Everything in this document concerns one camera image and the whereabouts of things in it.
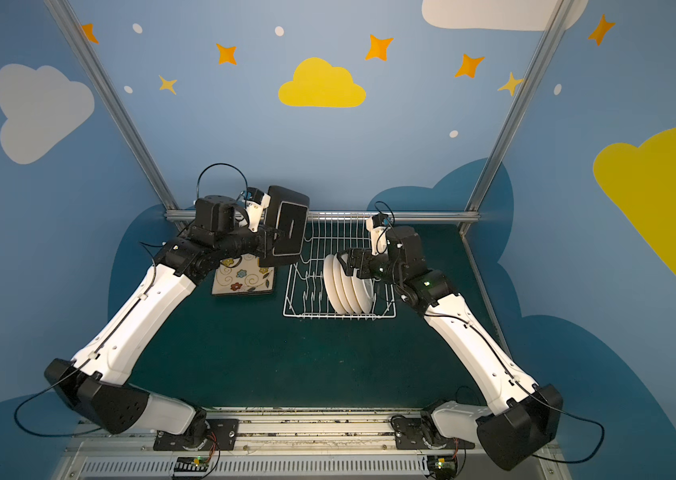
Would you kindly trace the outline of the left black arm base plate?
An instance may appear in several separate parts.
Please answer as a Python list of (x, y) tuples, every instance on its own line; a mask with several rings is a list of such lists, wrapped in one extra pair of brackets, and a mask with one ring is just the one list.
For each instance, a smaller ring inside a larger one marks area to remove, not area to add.
[(235, 447), (239, 421), (237, 419), (199, 418), (182, 434), (158, 431), (154, 451), (210, 451), (213, 448), (231, 451)]

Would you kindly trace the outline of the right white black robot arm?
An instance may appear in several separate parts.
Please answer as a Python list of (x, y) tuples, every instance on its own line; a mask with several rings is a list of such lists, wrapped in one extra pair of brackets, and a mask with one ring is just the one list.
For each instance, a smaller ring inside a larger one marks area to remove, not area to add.
[(409, 227), (374, 227), (368, 249), (327, 257), (333, 282), (373, 280), (394, 288), (449, 345), (487, 403), (483, 415), (455, 401), (429, 414), (438, 435), (477, 441), (495, 465), (510, 471), (552, 442), (564, 400), (519, 367), (473, 315), (464, 297), (440, 270), (428, 267), (423, 244)]

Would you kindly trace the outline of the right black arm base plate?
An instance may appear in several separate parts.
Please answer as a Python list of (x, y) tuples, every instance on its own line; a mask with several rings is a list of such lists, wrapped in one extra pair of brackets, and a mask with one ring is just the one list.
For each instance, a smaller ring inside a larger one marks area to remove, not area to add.
[(476, 444), (459, 438), (446, 438), (430, 417), (394, 415), (389, 419), (398, 450), (471, 450)]

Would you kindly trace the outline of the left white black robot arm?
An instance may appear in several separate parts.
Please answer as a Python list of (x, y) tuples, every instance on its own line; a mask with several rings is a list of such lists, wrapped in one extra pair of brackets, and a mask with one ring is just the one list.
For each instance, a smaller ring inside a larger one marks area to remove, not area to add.
[(244, 201), (222, 195), (197, 199), (194, 221), (160, 248), (142, 283), (107, 325), (71, 359), (48, 365), (45, 379), (65, 405), (111, 434), (154, 429), (205, 448), (209, 433), (202, 408), (128, 381), (170, 314), (224, 260), (254, 255), (265, 266), (297, 260), (309, 199), (279, 186), (248, 192)]

